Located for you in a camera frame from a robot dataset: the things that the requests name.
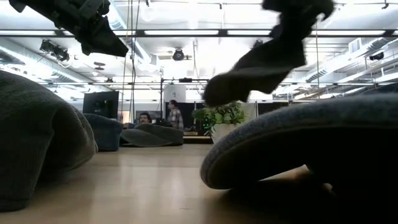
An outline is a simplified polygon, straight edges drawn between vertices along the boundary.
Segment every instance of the person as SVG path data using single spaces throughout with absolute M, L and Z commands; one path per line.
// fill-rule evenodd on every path
M 143 112 L 139 115 L 140 123 L 152 123 L 152 119 L 150 118 L 149 113 Z
M 177 128 L 177 129 L 183 131 L 184 123 L 183 123 L 181 111 L 177 107 L 177 101 L 170 100 L 168 107 L 170 110 L 170 114 L 169 114 L 169 117 L 167 118 L 167 121 L 173 126 L 173 128 Z

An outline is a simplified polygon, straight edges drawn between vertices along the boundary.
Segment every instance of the black mechanical arm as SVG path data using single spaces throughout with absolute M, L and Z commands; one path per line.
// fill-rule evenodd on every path
M 26 6 L 54 22 L 58 29 L 75 35 L 81 51 L 125 57 L 128 48 L 109 26 L 108 0 L 9 0 L 10 5 L 22 12 Z

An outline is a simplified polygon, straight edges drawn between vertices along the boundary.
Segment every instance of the bean bag chair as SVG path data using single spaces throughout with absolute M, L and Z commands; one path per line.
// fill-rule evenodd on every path
M 123 124 L 96 114 L 84 115 L 93 129 L 99 152 L 118 151 Z
M 86 118 L 22 76 L 0 71 L 0 211 L 25 208 L 39 176 L 62 175 L 97 151 Z
M 123 130 L 121 140 L 123 144 L 137 147 L 180 146 L 183 135 L 183 131 L 175 128 L 143 123 Z
M 375 205 L 388 211 L 387 202 L 396 200 L 391 139 L 397 131 L 395 93 L 292 105 L 240 126 L 215 144 L 201 178 L 212 189 L 233 189 L 307 165 L 336 195 L 366 205 L 363 212 Z

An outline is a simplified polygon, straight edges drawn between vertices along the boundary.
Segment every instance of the air vent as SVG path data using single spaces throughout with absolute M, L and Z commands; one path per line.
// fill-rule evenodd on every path
M 355 39 L 354 41 L 348 44 L 349 53 L 352 54 L 359 51 L 361 49 L 361 46 L 362 46 L 362 39 L 361 38 Z

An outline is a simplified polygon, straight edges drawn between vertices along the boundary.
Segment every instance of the metal pole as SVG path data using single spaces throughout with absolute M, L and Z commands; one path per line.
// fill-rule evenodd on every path
M 160 79 L 160 118 L 163 119 L 163 81 Z

